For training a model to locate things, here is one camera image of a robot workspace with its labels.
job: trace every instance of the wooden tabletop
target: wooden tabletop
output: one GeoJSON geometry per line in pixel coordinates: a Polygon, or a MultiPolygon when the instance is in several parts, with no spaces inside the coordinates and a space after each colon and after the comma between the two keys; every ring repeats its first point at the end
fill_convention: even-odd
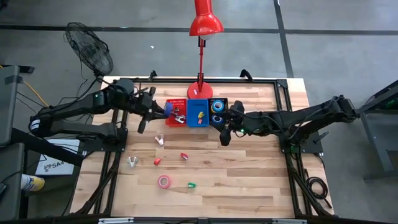
{"type": "MultiPolygon", "coordinates": [[[[106,77],[105,80],[111,82],[118,78],[106,77]]],[[[293,110],[308,107],[303,80],[288,78],[287,81],[293,110]]],[[[166,99],[185,98],[187,95],[186,83],[142,84],[143,88],[150,86],[157,88],[155,100],[159,105],[163,105],[166,99]]],[[[213,97],[228,98],[230,105],[241,100],[245,112],[276,110],[274,88],[270,84],[212,83],[211,86],[213,97]]],[[[112,113],[96,115],[93,124],[111,122],[112,113]]],[[[147,124],[144,134],[138,134],[140,120],[141,117],[134,114],[128,117],[129,136],[119,165],[112,216],[294,217],[285,158],[275,136],[237,138],[232,135],[231,143],[224,147],[220,144],[219,132],[212,127],[170,128],[164,120],[158,120],[147,124]],[[160,133],[164,134],[164,146],[155,140],[160,133]],[[181,160],[181,152],[188,154],[189,160],[181,160]],[[127,163],[129,156],[139,158],[133,169],[127,163]],[[162,159],[158,166],[154,165],[156,157],[162,159]],[[169,189],[158,187],[160,175],[171,178],[169,189]],[[197,187],[188,189],[189,182],[197,184],[197,187]]],[[[81,208],[97,187],[103,157],[103,152],[94,152],[83,161],[71,212],[81,208]]],[[[303,164],[310,176],[326,182],[325,171],[318,158],[304,154],[303,164]]],[[[297,192],[300,207],[304,210],[302,192],[297,192]]],[[[105,189],[102,208],[107,195],[108,190],[105,189]]],[[[324,201],[320,203],[327,208],[324,201]]]]}

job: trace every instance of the red basket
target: red basket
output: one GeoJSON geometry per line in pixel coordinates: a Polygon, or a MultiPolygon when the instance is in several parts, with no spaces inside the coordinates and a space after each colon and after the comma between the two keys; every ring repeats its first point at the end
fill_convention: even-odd
{"type": "MultiPolygon", "coordinates": [[[[178,115],[184,115],[185,117],[187,117],[187,99],[172,99],[166,100],[166,102],[173,104],[173,110],[175,108],[178,108],[180,110],[180,112],[178,112],[178,115]]],[[[166,125],[170,127],[182,127],[187,125],[187,120],[185,120],[182,124],[175,120],[175,116],[170,115],[169,118],[166,119],[166,125]]]]}

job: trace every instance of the red tape roll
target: red tape roll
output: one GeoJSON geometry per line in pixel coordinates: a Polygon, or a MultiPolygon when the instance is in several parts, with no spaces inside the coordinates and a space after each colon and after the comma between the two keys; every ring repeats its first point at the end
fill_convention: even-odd
{"type": "Polygon", "coordinates": [[[161,175],[159,177],[159,179],[157,179],[157,184],[159,185],[160,188],[162,189],[167,189],[168,187],[170,187],[170,185],[172,184],[170,181],[170,177],[166,176],[166,175],[161,175]]]}

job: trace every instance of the concrete floor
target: concrete floor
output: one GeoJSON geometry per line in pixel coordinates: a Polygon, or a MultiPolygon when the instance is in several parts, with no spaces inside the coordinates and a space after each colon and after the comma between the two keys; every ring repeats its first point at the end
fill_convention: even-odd
{"type": "MultiPolygon", "coordinates": [[[[398,29],[395,0],[280,0],[280,6],[286,29],[398,29]]],[[[225,28],[278,28],[272,0],[213,0],[213,9],[225,28]]],[[[88,26],[186,28],[194,14],[193,1],[186,0],[11,0],[9,7],[0,12],[0,23],[65,26],[79,21],[88,26]]],[[[97,35],[109,45],[114,60],[111,75],[149,75],[151,70],[160,76],[197,73],[197,39],[187,33],[97,35]]],[[[372,94],[397,79],[397,43],[395,35],[287,36],[294,77],[304,78],[311,105],[344,94],[360,107],[372,94]]],[[[0,30],[0,62],[34,66],[36,71],[25,80],[50,104],[58,103],[63,96],[74,96],[83,81],[79,59],[64,41],[63,32],[0,30]]],[[[243,68],[254,77],[286,77],[279,34],[228,33],[208,41],[205,75],[235,77],[243,68]]],[[[83,75],[93,78],[85,66],[83,75]]],[[[34,97],[25,86],[19,89],[34,97]]],[[[32,113],[18,103],[15,126],[27,130],[32,113]]],[[[330,132],[322,144],[336,214],[398,222],[398,180],[362,180],[363,175],[380,170],[381,166],[361,122],[332,124],[323,131],[330,132]]],[[[61,214],[71,191],[69,187],[36,196],[30,201],[30,215],[61,214]]]]}

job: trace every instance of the red desk lamp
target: red desk lamp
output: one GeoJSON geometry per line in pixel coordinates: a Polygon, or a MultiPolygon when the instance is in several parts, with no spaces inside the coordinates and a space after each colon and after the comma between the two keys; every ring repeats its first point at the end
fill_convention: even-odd
{"type": "Polygon", "coordinates": [[[189,36],[199,36],[200,46],[200,68],[198,81],[188,87],[188,99],[204,99],[213,96],[211,86],[203,82],[203,47],[206,40],[213,34],[223,32],[221,21],[213,14],[211,0],[195,0],[196,18],[193,20],[189,30],[189,36]]]}

